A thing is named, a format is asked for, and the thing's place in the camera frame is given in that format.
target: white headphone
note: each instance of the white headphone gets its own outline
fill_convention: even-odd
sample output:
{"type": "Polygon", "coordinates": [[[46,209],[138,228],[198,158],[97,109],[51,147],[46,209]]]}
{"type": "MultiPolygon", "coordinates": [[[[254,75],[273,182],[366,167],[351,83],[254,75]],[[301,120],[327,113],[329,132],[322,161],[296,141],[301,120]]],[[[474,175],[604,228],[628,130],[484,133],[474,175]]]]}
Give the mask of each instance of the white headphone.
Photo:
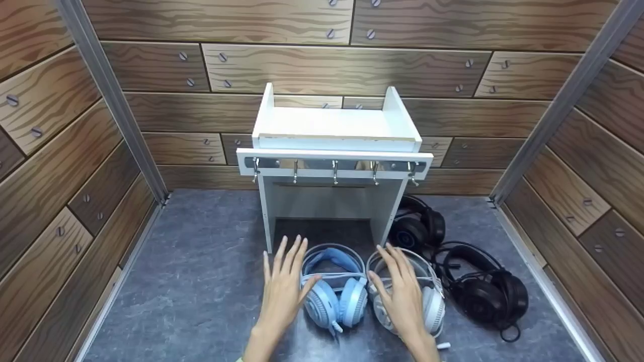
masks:
{"type": "Polygon", "coordinates": [[[365,263],[355,251],[344,245],[324,243],[310,248],[305,254],[300,273],[300,284],[304,286],[308,279],[315,275],[322,276],[313,289],[307,294],[305,307],[308,315],[316,325],[326,328],[335,336],[336,331],[353,327],[363,318],[367,302],[365,290],[365,263]],[[311,273],[312,269],[323,260],[328,260],[346,272],[311,273]],[[344,287],[332,288],[325,280],[347,278],[344,287]]]}
{"type": "MultiPolygon", "coordinates": [[[[424,283],[431,284],[430,286],[422,286],[422,311],[424,314],[425,330],[434,337],[438,337],[442,332],[443,317],[445,316],[445,297],[443,295],[443,288],[440,279],[436,272],[422,256],[407,249],[402,250],[409,262],[411,263],[414,271],[416,272],[416,279],[422,285],[424,283]]],[[[373,270],[378,276],[387,267],[386,263],[378,252],[373,253],[366,263],[366,270],[373,270]]],[[[381,278],[385,289],[391,293],[392,282],[391,278],[381,278]]],[[[392,321],[384,309],[383,301],[378,295],[378,290],[373,283],[369,283],[369,296],[374,304],[375,316],[383,325],[394,334],[398,334],[393,327],[392,321]]]]}

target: black headphone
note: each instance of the black headphone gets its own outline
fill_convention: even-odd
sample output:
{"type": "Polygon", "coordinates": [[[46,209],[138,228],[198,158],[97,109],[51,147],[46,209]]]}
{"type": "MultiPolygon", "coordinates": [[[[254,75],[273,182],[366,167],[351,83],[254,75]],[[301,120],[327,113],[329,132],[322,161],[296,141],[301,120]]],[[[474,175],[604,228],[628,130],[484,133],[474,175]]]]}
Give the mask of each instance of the black headphone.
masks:
{"type": "Polygon", "coordinates": [[[454,246],[435,251],[431,261],[455,303],[473,321],[498,329],[504,341],[517,341],[521,330],[516,322],[528,308],[526,286],[485,250],[464,242],[443,245],[447,244],[454,246]],[[445,259],[436,263],[436,255],[444,251],[447,252],[445,259]],[[450,271],[453,259],[464,260],[480,271],[454,278],[450,271]],[[503,332],[510,327],[518,333],[515,338],[506,339],[503,332]]]}
{"type": "Polygon", "coordinates": [[[425,246],[436,248],[445,239],[445,219],[420,198],[403,195],[398,210],[406,212],[396,215],[389,230],[392,244],[422,254],[425,246]],[[420,221],[405,217],[411,214],[419,214],[420,221]]]}

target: wood plank wall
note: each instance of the wood plank wall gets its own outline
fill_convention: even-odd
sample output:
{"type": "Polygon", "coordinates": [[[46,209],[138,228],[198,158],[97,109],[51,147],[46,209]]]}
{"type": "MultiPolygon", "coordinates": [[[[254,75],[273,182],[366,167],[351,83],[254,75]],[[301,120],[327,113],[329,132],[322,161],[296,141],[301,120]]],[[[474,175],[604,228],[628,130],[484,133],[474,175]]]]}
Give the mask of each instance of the wood plank wall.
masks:
{"type": "Polygon", "coordinates": [[[488,195],[617,0],[83,3],[170,189],[254,187],[236,148],[273,82],[326,108],[396,86],[435,155],[415,192],[488,195]]]}
{"type": "Polygon", "coordinates": [[[52,3],[2,11],[0,362],[72,361],[153,197],[52,3]]]}
{"type": "Polygon", "coordinates": [[[607,361],[643,361],[644,18],[502,206],[607,361]]]}

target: light blue headphone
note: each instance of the light blue headphone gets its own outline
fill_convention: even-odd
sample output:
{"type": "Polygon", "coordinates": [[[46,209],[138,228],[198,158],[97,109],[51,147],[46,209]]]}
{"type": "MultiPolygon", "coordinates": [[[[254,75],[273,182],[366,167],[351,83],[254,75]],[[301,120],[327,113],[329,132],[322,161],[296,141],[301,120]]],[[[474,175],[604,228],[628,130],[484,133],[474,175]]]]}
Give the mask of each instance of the light blue headphone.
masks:
{"type": "Polygon", "coordinates": [[[353,327],[365,314],[367,302],[365,263],[355,251],[335,243],[320,244],[309,249],[302,263],[300,283],[304,285],[314,275],[322,276],[307,295],[305,307],[316,325],[326,328],[335,336],[342,333],[339,323],[353,327]],[[312,269],[328,260],[346,272],[311,273],[312,269]],[[342,288],[332,288],[325,280],[348,278],[342,288]]]}

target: aluminum frame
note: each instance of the aluminum frame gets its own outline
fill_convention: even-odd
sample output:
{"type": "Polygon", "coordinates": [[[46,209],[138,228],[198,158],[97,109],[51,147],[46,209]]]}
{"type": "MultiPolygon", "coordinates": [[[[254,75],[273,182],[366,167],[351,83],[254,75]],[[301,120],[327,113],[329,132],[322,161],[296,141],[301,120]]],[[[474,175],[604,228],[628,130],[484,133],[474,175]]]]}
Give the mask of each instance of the aluminum frame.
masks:
{"type": "Polygon", "coordinates": [[[164,205],[168,197],[166,185],[147,148],[108,57],[100,45],[85,7],[81,0],[55,0],[55,4],[114,121],[123,134],[123,139],[132,152],[138,168],[152,190],[152,195],[159,204],[164,205]]]}
{"type": "Polygon", "coordinates": [[[573,110],[574,105],[637,23],[642,13],[644,13],[644,0],[621,0],[617,4],[492,190],[489,197],[496,205],[502,204],[515,188],[523,174],[535,161],[541,148],[554,135],[568,113],[573,110]]]}

